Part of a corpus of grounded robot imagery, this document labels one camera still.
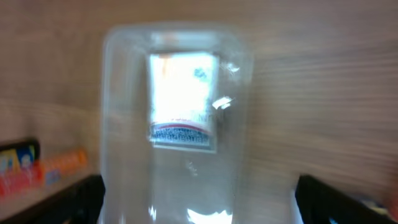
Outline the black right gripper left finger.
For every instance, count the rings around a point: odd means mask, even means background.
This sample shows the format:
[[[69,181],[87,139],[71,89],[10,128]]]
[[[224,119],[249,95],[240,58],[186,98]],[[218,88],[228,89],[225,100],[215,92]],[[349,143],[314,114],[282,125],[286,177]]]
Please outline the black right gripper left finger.
[[[1,224],[96,224],[104,203],[101,175],[89,175],[45,200],[1,220]]]

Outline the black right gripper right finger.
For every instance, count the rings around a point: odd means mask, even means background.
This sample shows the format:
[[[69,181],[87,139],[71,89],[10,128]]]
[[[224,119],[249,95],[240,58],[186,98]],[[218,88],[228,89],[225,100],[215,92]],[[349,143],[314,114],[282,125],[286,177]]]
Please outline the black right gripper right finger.
[[[311,175],[301,175],[298,178],[294,198],[303,224],[396,222]]]

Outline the white blue Hansaplast box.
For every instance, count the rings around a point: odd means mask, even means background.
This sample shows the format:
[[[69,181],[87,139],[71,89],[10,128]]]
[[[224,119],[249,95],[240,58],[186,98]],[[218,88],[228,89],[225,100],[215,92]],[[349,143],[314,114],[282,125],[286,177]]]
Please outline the white blue Hansaplast box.
[[[219,58],[208,52],[148,58],[149,141],[156,148],[215,152]]]

